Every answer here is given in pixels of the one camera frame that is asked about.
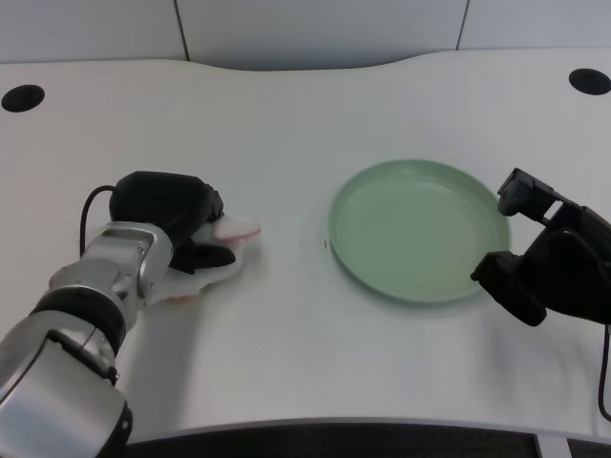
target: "white table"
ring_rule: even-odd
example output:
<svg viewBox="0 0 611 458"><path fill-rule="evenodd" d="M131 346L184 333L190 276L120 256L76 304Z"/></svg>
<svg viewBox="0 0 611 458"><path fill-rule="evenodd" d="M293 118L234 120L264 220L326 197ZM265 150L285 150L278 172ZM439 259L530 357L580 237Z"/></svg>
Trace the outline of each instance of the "white table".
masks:
<svg viewBox="0 0 611 458"><path fill-rule="evenodd" d="M95 186L138 169L197 175L263 232L238 277L141 313L118 358L133 440L327 417L611 442L596 407L602 326L550 312L530 328L483 293L386 300L343 273L326 229L340 185L398 157L446 162L494 190L517 166L611 219L611 94L575 91L568 74L581 67L611 74L611 51L442 52L294 73L0 66L0 94L46 92L30 112L0 111L0 335L75 260ZM522 253L541 227L511 224Z"/></svg>

